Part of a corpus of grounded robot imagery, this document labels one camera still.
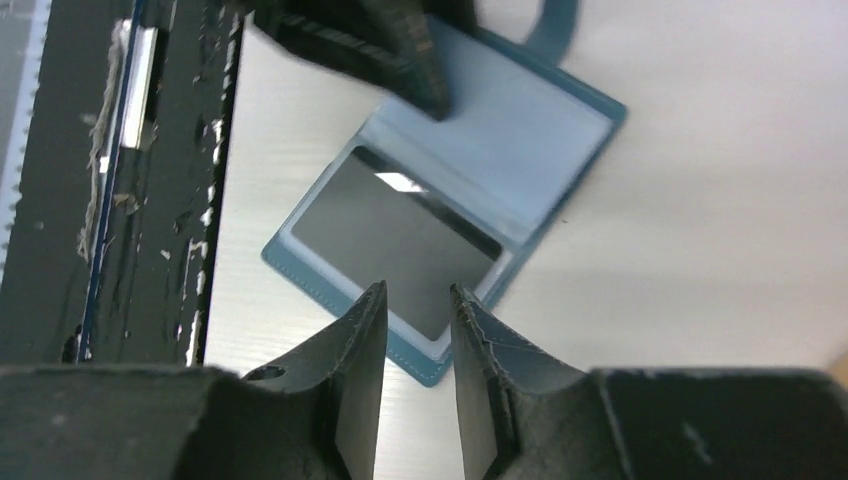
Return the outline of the black credit card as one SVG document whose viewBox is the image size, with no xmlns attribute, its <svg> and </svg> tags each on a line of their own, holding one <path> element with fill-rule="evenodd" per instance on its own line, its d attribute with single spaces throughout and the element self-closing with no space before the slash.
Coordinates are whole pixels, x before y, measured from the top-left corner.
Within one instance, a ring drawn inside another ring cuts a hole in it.
<svg viewBox="0 0 848 480">
<path fill-rule="evenodd" d="M 479 286 L 503 251 L 364 146 L 340 163 L 291 234 L 360 287 L 386 281 L 390 311 L 428 341 L 446 331 L 450 286 Z"/>
</svg>

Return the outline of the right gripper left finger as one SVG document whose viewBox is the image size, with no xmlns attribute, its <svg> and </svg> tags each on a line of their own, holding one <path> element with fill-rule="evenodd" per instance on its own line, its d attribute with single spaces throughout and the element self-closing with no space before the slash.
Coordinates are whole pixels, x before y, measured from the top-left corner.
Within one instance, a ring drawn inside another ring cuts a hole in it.
<svg viewBox="0 0 848 480">
<path fill-rule="evenodd" d="M 1 370 L 5 479 L 369 479 L 388 292 L 244 377 L 208 367 Z"/>
</svg>

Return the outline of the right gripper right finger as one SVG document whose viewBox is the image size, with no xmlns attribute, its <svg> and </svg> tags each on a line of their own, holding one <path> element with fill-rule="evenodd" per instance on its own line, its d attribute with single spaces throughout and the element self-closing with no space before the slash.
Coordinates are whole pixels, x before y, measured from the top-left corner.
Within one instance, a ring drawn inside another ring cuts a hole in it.
<svg viewBox="0 0 848 480">
<path fill-rule="evenodd" d="M 799 368 L 578 370 L 451 289 L 468 479 L 843 479 L 847 392 Z"/>
</svg>

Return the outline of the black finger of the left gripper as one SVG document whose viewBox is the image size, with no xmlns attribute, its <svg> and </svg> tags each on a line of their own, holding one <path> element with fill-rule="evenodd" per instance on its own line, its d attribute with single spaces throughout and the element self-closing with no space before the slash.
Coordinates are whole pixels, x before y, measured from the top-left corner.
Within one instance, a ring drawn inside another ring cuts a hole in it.
<svg viewBox="0 0 848 480">
<path fill-rule="evenodd" d="M 428 17 L 477 33 L 473 1 L 261 0 L 251 14 L 288 53 L 390 91 L 437 121 L 452 101 Z"/>
</svg>

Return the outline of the teal card holder wallet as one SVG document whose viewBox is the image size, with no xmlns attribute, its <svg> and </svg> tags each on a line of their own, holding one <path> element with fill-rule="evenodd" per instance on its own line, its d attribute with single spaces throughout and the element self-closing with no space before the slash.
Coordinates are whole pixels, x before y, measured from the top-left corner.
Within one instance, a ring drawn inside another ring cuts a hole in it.
<svg viewBox="0 0 848 480">
<path fill-rule="evenodd" d="M 340 163 L 364 146 L 501 244 L 480 285 L 466 285 L 495 305 L 627 115 L 622 103 L 560 68 L 578 11 L 575 1 L 544 2 L 521 44 L 431 20 L 450 113 L 437 121 L 385 98 L 269 240 L 263 260 L 330 314 L 352 306 L 370 284 L 350 282 L 291 229 Z M 451 317 L 442 336 L 428 341 L 389 308 L 388 358 L 420 384 L 438 384 L 451 362 Z"/>
</svg>

